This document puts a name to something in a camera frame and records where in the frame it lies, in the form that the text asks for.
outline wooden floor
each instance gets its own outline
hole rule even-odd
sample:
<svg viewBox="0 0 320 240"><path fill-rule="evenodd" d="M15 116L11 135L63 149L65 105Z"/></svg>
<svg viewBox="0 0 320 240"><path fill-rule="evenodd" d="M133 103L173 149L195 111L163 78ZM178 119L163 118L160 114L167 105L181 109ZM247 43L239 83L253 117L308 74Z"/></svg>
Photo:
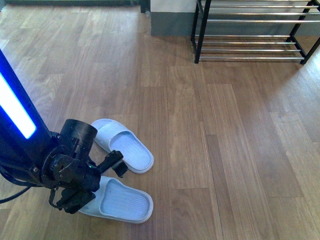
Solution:
<svg viewBox="0 0 320 240"><path fill-rule="evenodd" d="M147 222L67 214L37 188L0 205L1 240L320 239L319 50L305 66L193 64L189 39L150 36L138 6L10 5L0 48L51 131L115 119L155 158L121 180L152 196ZM1 198L18 190L0 179Z"/></svg>

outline black cable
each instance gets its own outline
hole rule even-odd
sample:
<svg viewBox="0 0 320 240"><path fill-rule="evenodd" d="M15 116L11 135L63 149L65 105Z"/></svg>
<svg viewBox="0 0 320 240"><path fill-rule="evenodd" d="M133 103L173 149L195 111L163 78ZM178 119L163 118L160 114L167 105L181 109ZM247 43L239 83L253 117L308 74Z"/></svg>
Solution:
<svg viewBox="0 0 320 240"><path fill-rule="evenodd" d="M13 176L10 175L10 173L8 173L2 166L0 166L0 174L6 179L8 180L10 183L18 185L18 186L25 186L26 188L19 191L18 193L4 198L4 199L0 199L0 204L4 204L7 203L13 199L16 199L17 197L21 196L22 194L24 194L26 191L28 191L31 187L42 187L39 185L36 185L34 183L30 183L30 182L26 182L26 181L19 181L17 179L15 179Z"/></svg>
<svg viewBox="0 0 320 240"><path fill-rule="evenodd" d="M8 180L10 183L18 185L18 186L24 186L24 187L42 187L39 185L36 185L34 183L26 182L26 181L19 181L15 179L13 176L11 176L9 173L4 173L0 170L0 174Z"/></svg>
<svg viewBox="0 0 320 240"><path fill-rule="evenodd" d="M0 204L4 204L7 203L13 199L16 199L17 197L21 196L22 194L24 194L26 191L28 191L31 188L31 186L26 187L25 189L21 190L20 192L16 193L15 195L12 195L10 197L7 197L5 199L1 199L0 200Z"/></svg>

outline white wall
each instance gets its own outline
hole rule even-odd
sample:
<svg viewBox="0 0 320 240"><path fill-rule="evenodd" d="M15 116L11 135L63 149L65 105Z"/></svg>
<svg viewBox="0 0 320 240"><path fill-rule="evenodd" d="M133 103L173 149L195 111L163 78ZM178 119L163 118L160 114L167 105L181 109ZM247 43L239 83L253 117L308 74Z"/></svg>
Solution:
<svg viewBox="0 0 320 240"><path fill-rule="evenodd" d="M193 13L196 0L151 0L151 12Z"/></svg>
<svg viewBox="0 0 320 240"><path fill-rule="evenodd" d="M197 0L151 0L151 12L160 12L160 13L194 13L196 10L196 2ZM306 2L227 2L228 5L305 5ZM212 1L211 6L225 6L225 1ZM250 13L250 12L262 12L262 13L272 13L272 12L302 12L303 9L228 9L228 8L216 8L210 10L211 12L216 13Z"/></svg>

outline white slipper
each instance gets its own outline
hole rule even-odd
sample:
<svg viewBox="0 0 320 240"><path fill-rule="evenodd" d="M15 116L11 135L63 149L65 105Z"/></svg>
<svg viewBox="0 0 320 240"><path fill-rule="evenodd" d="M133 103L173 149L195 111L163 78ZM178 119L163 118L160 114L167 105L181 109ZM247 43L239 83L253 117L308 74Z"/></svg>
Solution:
<svg viewBox="0 0 320 240"><path fill-rule="evenodd" d="M120 122L111 119L99 119L91 124L98 130L96 143L106 150L120 151L128 169L136 174L143 174L154 164L154 156L135 136Z"/></svg>
<svg viewBox="0 0 320 240"><path fill-rule="evenodd" d="M141 224L150 218L154 209L149 194L123 185L113 177L101 176L100 188L94 194L95 199L82 207L80 213Z"/></svg>

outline gray baseboard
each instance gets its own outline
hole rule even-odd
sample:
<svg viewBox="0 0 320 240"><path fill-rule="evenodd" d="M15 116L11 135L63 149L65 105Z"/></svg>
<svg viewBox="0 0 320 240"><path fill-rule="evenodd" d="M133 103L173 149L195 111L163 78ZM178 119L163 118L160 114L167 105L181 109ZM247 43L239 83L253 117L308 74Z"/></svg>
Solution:
<svg viewBox="0 0 320 240"><path fill-rule="evenodd" d="M152 12L152 36L189 36L192 30L192 12ZM214 35L288 35L294 24L208 23L206 34ZM320 23L306 23L297 32L298 36L320 36Z"/></svg>
<svg viewBox="0 0 320 240"><path fill-rule="evenodd" d="M0 11L2 10L2 8L6 5L5 0L0 0Z"/></svg>

